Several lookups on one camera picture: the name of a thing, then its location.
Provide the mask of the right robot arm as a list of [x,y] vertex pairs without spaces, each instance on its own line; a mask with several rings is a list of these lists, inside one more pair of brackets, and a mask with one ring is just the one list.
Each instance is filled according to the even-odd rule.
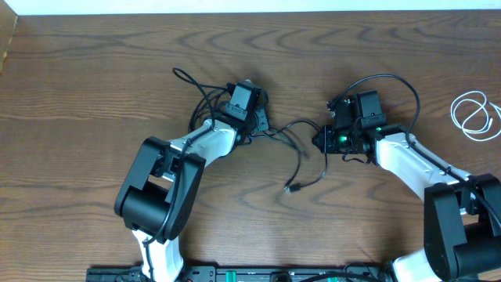
[[312,142],[344,161],[366,156],[396,175],[424,203],[424,247],[393,260],[393,281],[474,279],[500,268],[500,181],[471,175],[430,152],[402,125],[389,125],[377,91],[327,104],[333,124]]

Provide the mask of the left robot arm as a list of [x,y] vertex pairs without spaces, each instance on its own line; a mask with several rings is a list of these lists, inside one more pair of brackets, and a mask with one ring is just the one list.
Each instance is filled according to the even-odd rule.
[[145,281],[174,281],[182,272],[179,234],[192,211],[204,169],[243,145],[269,101],[250,80],[228,88],[220,114],[178,139],[145,139],[118,192],[114,212],[139,242]]

